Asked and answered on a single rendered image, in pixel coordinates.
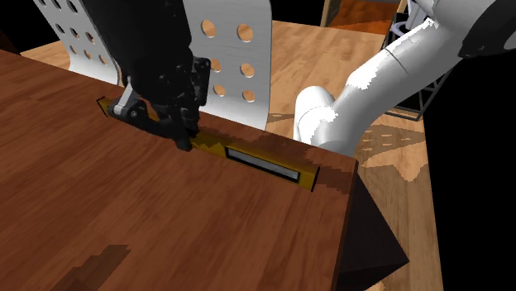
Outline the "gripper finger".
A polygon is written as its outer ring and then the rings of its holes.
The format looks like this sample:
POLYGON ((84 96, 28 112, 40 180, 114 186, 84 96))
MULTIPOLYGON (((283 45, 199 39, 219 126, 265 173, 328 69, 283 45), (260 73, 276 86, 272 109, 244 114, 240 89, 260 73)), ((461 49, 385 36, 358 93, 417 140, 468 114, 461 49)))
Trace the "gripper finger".
POLYGON ((174 124, 174 143, 185 151, 193 149, 191 138, 195 137, 199 131, 199 111, 196 107, 174 106, 170 109, 170 117, 174 124))
POLYGON ((155 136, 172 138, 174 134, 169 108, 155 103, 147 105, 146 100, 130 84, 126 86, 121 97, 107 105, 107 114, 155 136))

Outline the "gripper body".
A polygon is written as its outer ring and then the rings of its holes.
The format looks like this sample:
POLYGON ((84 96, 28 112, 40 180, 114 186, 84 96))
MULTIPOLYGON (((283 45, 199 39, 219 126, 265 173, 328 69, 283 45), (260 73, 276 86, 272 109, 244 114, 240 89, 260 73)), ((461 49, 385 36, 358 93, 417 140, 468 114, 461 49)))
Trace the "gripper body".
POLYGON ((83 1, 132 88, 165 112, 197 121, 192 37, 183 0, 83 1))

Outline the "white perforated chair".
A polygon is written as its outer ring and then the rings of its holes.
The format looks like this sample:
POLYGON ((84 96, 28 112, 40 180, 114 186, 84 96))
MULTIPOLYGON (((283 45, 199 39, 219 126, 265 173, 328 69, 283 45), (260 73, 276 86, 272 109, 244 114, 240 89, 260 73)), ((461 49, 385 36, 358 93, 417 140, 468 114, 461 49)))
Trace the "white perforated chair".
POLYGON ((216 60, 202 112, 264 130, 270 110, 270 0, 184 0, 193 54, 216 60))
POLYGON ((84 6, 84 0, 31 0, 50 24, 69 54, 69 70, 120 85, 117 63, 84 6))

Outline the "brown wooden table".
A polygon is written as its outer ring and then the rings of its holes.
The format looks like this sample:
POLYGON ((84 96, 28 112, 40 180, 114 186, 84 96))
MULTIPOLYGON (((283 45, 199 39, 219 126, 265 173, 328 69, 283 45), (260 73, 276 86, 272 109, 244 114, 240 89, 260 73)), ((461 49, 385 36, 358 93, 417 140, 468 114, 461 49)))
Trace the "brown wooden table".
POLYGON ((305 188, 105 117, 121 93, 0 50, 0 291, 357 291, 407 263, 356 160, 202 115, 305 188))

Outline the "yellow spirit level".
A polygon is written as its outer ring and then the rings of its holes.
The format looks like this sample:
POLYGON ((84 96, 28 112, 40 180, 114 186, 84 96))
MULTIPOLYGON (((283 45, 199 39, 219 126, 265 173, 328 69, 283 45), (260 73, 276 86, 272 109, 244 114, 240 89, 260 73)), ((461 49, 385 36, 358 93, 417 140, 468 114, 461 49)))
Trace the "yellow spirit level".
MULTIPOLYGON (((106 117, 108 104, 114 99, 100 97, 97 104, 106 117)), ((226 135, 211 128, 203 128, 192 137, 193 148, 213 155, 235 160, 267 173, 287 179, 303 188, 312 191, 315 187, 320 167, 296 158, 290 159, 284 154, 268 152, 249 141, 239 140, 235 136, 226 135)))

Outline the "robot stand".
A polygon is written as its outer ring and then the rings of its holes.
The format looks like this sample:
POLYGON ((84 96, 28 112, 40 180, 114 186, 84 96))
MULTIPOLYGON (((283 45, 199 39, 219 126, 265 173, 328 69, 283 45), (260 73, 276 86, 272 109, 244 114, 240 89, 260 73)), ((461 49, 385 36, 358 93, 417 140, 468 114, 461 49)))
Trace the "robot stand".
POLYGON ((516 52, 460 62, 423 122, 444 291, 516 291, 516 52))

